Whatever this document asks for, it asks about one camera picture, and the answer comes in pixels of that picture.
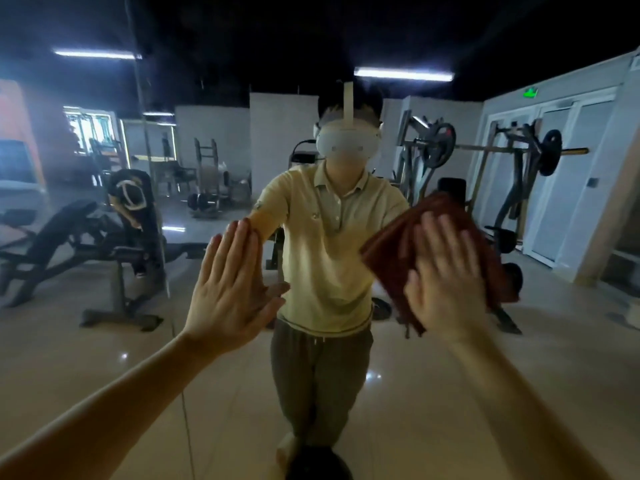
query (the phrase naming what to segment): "person's left hand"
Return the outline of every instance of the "person's left hand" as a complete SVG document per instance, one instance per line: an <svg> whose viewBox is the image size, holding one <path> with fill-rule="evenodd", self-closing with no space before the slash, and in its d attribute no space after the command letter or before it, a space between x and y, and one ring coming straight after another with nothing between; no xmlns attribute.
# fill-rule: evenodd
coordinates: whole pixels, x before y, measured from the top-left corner
<svg viewBox="0 0 640 480"><path fill-rule="evenodd" d="M180 333L210 360L254 339L285 302L273 296L255 308L252 281L259 238L250 227L248 220L232 222L224 237L209 243Z"/></svg>

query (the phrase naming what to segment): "black ceiling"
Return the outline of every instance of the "black ceiling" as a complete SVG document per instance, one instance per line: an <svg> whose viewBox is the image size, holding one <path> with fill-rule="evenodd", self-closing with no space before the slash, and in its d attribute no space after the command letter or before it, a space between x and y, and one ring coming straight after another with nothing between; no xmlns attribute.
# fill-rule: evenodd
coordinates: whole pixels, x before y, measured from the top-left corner
<svg viewBox="0 0 640 480"><path fill-rule="evenodd" d="M314 94L353 67L455 72L377 81L387 96L485 100L634 50L624 0L132 0L150 104L245 105L248 90ZM123 0L0 0L0 77L72 105L135 112L130 61L52 47L132 48Z"/></svg>

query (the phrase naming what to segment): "red cloth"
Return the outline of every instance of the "red cloth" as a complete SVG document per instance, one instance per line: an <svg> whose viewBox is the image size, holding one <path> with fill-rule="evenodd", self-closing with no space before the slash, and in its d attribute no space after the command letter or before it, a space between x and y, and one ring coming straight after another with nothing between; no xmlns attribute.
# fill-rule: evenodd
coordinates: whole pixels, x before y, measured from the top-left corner
<svg viewBox="0 0 640 480"><path fill-rule="evenodd" d="M435 217L448 214L456 229L468 230L471 234L476 243L485 282L486 305L490 310L498 308L501 303L518 301L518 295L502 268L500 258L487 243L473 218L448 193L436 192L398 216L360 249L362 261L376 275L393 300L401 322L407 326L411 324L418 335L425 332L425 328L412 313L403 291L409 270L415 268L413 229L420 223L420 217L425 212L433 212Z"/></svg>

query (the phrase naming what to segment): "green exit sign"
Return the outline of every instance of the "green exit sign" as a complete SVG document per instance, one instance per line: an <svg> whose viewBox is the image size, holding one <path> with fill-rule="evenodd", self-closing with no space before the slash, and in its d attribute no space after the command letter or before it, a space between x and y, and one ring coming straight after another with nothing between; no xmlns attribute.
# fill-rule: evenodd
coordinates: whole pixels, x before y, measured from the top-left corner
<svg viewBox="0 0 640 480"><path fill-rule="evenodd" d="M538 95L538 88L534 88L533 86L527 88L527 90L524 91L522 95L526 98L534 98Z"/></svg>

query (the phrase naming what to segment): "person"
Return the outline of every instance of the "person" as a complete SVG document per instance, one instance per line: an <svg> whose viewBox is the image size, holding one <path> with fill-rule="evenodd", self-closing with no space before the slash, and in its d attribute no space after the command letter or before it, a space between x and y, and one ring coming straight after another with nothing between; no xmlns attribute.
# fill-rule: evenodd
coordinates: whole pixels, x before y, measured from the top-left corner
<svg viewBox="0 0 640 480"><path fill-rule="evenodd" d="M137 278L147 275L147 263L160 267L160 219L148 173L123 168L111 174L107 186L109 202L118 213L128 246L143 247L148 260L132 263Z"/></svg>
<svg viewBox="0 0 640 480"><path fill-rule="evenodd" d="M459 361L514 478L610 480L533 393L482 326L484 285L467 233L425 214L405 286L413 313ZM169 344L0 458L0 478L107 479L189 382L255 338L285 300L256 292L259 238L247 221L215 236L184 329Z"/></svg>
<svg viewBox="0 0 640 480"><path fill-rule="evenodd" d="M263 241L284 226L282 270L295 283L271 341L278 398L292 428L276 450L284 472L302 447L317 463L332 460L367 377L374 277L358 250L409 208L400 190L366 169L380 141L382 103L360 84L329 85L314 129L324 160L276 177L249 215Z"/></svg>

